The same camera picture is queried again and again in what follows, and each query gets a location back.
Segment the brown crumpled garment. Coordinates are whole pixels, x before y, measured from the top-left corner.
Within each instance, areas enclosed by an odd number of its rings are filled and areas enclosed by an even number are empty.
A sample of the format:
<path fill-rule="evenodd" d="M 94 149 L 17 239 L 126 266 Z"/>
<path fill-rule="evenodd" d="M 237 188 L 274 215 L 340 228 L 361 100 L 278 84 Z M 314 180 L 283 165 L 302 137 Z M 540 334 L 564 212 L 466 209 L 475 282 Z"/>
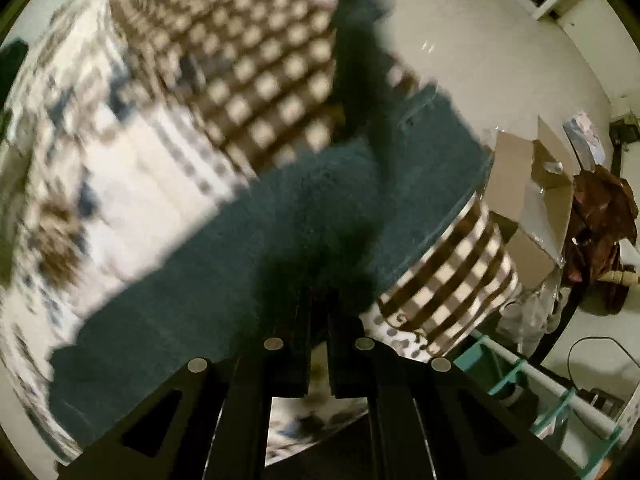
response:
<path fill-rule="evenodd" d="M 623 271 L 620 242 L 638 238 L 638 206 L 628 182 L 601 165 L 574 177 L 570 223 L 564 244 L 562 285 L 593 292 L 608 314 L 623 309 L 629 288 L 601 282 L 610 271 Z"/>

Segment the teal and white rack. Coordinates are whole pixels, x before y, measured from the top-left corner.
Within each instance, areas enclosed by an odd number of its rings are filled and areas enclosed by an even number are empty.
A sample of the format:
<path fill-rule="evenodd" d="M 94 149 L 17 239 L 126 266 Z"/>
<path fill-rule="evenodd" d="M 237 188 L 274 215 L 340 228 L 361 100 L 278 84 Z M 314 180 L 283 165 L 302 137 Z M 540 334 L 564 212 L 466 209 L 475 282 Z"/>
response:
<path fill-rule="evenodd" d="M 576 470 L 581 479 L 597 479 L 611 452 L 622 442 L 616 420 L 582 399 L 528 359 L 479 332 L 454 349 L 450 358 L 460 370 L 495 398 L 509 390 L 536 396 L 533 434 Z"/>

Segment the floral and checkered bed blanket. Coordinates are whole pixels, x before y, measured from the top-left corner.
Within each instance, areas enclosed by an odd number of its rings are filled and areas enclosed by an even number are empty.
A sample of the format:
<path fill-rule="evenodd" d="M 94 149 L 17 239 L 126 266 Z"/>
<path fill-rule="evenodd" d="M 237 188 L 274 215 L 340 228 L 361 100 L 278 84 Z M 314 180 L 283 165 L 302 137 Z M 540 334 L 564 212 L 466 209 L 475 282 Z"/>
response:
<path fill-rule="evenodd" d="M 62 465 L 90 444 L 50 412 L 52 353 L 268 171 L 337 142 L 337 3 L 68 0 L 18 71 L 2 110 L 1 359 Z M 378 42 L 394 90 L 427 86 Z M 518 290 L 488 171 L 359 315 L 404 358 L 444 356 Z"/>

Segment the open cardboard box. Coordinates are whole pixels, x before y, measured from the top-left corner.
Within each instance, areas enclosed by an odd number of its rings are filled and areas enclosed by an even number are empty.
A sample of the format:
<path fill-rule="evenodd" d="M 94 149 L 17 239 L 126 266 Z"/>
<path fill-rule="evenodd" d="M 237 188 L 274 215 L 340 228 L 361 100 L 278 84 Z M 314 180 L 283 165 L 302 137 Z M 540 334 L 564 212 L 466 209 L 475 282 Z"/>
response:
<path fill-rule="evenodd" d="M 484 193 L 522 286 L 534 290 L 564 264 L 578 161 L 537 116 L 527 139 L 499 131 Z"/>

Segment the dark teal knit pants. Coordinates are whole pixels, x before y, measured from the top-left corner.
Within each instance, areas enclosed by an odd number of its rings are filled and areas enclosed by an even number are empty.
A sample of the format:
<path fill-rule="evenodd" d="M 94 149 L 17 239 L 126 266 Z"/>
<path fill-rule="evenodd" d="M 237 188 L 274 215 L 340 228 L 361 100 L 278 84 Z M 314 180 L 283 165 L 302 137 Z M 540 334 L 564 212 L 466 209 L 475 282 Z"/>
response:
<path fill-rule="evenodd" d="M 268 171 L 52 353 L 50 412 L 79 445 L 190 359 L 242 356 L 299 313 L 313 342 L 356 320 L 482 184 L 488 151 L 448 96 L 428 84 L 406 98 L 384 76 L 382 14 L 338 0 L 337 142 Z"/>

